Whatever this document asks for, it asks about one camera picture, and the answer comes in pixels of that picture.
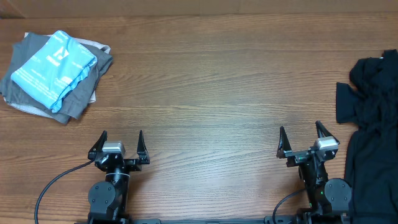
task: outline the wood grain surface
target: wood grain surface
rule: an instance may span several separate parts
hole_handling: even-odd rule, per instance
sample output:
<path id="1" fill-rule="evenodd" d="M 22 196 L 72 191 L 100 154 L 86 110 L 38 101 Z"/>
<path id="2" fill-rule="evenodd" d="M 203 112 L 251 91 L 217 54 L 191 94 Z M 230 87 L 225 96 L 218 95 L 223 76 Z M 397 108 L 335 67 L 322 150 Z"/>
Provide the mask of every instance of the wood grain surface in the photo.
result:
<path id="1" fill-rule="evenodd" d="M 397 12 L 395 0 L 0 0 L 26 18 Z"/>
<path id="2" fill-rule="evenodd" d="M 1 18 L 23 18 L 24 16 L 8 0 L 0 0 Z"/>
<path id="3" fill-rule="evenodd" d="M 144 130 L 151 164 L 132 174 L 134 218 L 262 218 L 303 187 L 297 168 L 275 157 L 279 127 L 294 150 L 313 144 L 320 119 L 341 141 L 326 163 L 343 177 L 356 130 L 335 121 L 336 82 L 357 59 L 398 46 L 397 13 L 114 17 L 0 21 L 0 74 L 24 32 L 111 46 L 114 64 L 98 101 L 64 126 L 0 101 L 0 223 L 32 223 L 45 185 L 87 161 L 102 130 L 134 156 Z M 89 210 L 89 188 L 104 173 L 89 166 L 57 181 L 40 223 L 73 223 Z M 278 213 L 306 207 L 301 195 Z"/>

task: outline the black cable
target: black cable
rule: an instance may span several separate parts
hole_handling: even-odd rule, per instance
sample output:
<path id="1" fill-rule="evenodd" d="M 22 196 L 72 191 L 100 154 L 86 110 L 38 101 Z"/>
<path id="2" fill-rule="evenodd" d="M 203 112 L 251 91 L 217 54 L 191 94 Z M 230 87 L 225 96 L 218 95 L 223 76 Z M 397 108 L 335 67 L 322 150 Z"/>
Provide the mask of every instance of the black cable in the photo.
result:
<path id="1" fill-rule="evenodd" d="M 286 196 L 285 198 L 283 198 L 283 199 L 275 206 L 274 212 L 272 212 L 272 221 L 274 222 L 274 224 L 277 224 L 276 219 L 275 219 L 275 215 L 276 215 L 276 210 L 278 210 L 279 206 L 282 205 L 282 203 L 284 203 L 287 199 L 289 199 L 289 198 L 291 198 L 291 197 L 294 197 L 294 196 L 298 195 L 299 193 L 301 193 L 301 192 L 303 192 L 303 191 L 305 191 L 305 189 L 301 189 L 301 190 L 298 190 L 298 191 L 296 191 L 296 192 L 294 192 L 294 193 L 291 193 L 290 195 L 288 195 L 288 196 Z"/>
<path id="2" fill-rule="evenodd" d="M 85 166 L 87 166 L 87 165 L 90 165 L 92 162 L 94 162 L 94 160 L 89 161 L 89 162 L 86 162 L 85 164 L 82 164 L 82 165 L 80 165 L 80 166 L 77 166 L 77 167 L 75 167 L 75 168 L 72 168 L 72 169 L 70 169 L 70 170 L 68 170 L 68 171 L 63 172 L 62 174 L 56 176 L 56 178 L 54 178 L 53 180 L 51 180 L 50 183 L 47 184 L 47 186 L 45 186 L 45 188 L 43 189 L 42 193 L 40 194 L 40 196 L 39 196 L 39 198 L 37 199 L 37 202 L 36 202 L 35 213 L 34 213 L 34 216 L 35 216 L 35 224 L 39 224 L 39 221 L 38 221 L 38 218 L 37 218 L 37 213 L 39 212 L 40 201 L 42 200 L 42 197 L 44 196 L 45 192 L 50 188 L 50 186 L 51 186 L 52 184 L 54 184 L 54 182 L 57 181 L 59 178 L 63 177 L 64 175 L 67 175 L 67 174 L 69 174 L 70 172 L 73 172 L 73 171 L 78 170 L 78 169 L 80 169 L 80 168 L 83 168 L 83 167 L 85 167 Z"/>

